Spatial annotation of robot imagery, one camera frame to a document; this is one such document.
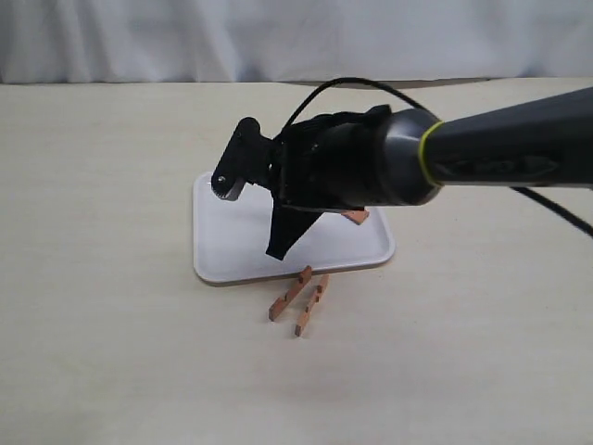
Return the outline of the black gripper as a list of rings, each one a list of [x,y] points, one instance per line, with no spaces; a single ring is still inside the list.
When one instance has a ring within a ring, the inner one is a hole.
[[[273,138],[261,134],[256,119],[243,118],[212,173],[212,191],[236,201],[246,184],[268,190],[276,205],[266,254],[282,261],[322,216],[313,211],[358,210],[384,200],[374,144],[388,117],[387,108],[321,114]]]

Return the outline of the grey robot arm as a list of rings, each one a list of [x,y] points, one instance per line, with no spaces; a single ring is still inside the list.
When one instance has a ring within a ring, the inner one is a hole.
[[[235,201],[257,185],[272,199],[267,254],[282,260],[325,213],[420,206],[446,185],[592,185],[592,92],[538,99],[455,121],[416,102],[401,111],[289,119],[274,137],[239,121],[211,176],[213,193]]]

